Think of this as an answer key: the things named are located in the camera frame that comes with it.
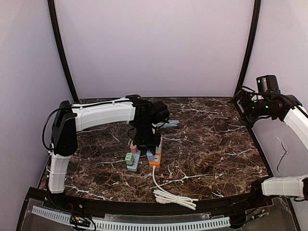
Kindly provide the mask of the pink plug adapter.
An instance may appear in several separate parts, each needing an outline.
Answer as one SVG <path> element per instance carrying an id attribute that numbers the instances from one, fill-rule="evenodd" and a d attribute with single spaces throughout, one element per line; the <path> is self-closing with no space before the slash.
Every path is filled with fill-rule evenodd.
<path id="1" fill-rule="evenodd" d="M 138 148 L 136 145 L 133 144 L 133 142 L 130 143 L 130 152 L 132 154 L 137 154 L 138 153 Z"/>

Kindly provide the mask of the light blue plug adapter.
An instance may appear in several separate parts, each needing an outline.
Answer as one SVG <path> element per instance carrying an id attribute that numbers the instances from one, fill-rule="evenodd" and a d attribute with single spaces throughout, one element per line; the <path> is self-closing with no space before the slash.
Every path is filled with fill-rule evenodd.
<path id="1" fill-rule="evenodd" d="M 146 156 L 149 162 L 153 162 L 155 160 L 155 154 L 153 154 L 151 150 L 147 150 Z"/>

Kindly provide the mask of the green plug adapter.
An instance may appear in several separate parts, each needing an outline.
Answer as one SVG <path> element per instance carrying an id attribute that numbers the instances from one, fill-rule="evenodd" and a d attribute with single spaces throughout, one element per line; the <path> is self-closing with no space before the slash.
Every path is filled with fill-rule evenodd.
<path id="1" fill-rule="evenodd" d="M 127 153 L 126 156 L 125 156 L 125 162 L 126 162 L 127 166 L 134 165 L 134 161 L 135 161 L 134 154 L 133 153 Z"/>

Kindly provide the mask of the orange power strip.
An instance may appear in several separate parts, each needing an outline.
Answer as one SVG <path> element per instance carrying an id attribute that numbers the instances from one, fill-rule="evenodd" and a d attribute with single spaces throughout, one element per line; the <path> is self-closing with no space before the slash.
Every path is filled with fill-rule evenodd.
<path id="1" fill-rule="evenodd" d="M 160 168 L 161 167 L 161 159 L 162 159 L 162 153 L 160 154 L 155 154 L 155 160 L 153 162 L 149 162 L 149 167 L 153 168 Z"/>

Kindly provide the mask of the blue power strip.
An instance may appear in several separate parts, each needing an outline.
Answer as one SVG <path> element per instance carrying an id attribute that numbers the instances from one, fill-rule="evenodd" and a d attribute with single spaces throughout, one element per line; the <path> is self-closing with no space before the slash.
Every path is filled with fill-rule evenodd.
<path id="1" fill-rule="evenodd" d="M 136 172 L 136 171 L 138 170 L 140 155 L 141 155 L 141 152 L 140 152 L 140 151 L 138 151 L 137 154 L 134 154 L 134 158 L 135 158 L 134 165 L 132 165 L 132 166 L 127 166 L 128 171 Z"/>

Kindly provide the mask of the white cube socket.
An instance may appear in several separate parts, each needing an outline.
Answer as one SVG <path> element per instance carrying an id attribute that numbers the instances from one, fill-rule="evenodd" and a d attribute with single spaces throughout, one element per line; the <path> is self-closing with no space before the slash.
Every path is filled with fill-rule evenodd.
<path id="1" fill-rule="evenodd" d="M 161 152 L 162 152 L 162 143 L 155 149 L 156 154 L 160 154 Z"/>

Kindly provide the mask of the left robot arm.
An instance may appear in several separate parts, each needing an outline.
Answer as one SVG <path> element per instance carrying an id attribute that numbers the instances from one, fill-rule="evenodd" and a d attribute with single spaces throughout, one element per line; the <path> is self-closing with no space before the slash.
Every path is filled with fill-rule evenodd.
<path id="1" fill-rule="evenodd" d="M 156 132 L 156 125 L 165 124 L 169 119 L 166 104 L 162 101 L 153 103 L 137 94 L 98 103 L 70 104 L 63 101 L 55 113 L 48 181 L 51 193 L 64 192 L 68 164 L 78 147 L 77 132 L 98 125 L 127 121 L 136 129 L 132 140 L 138 153 L 147 154 L 151 159 L 161 145 L 161 135 Z"/>

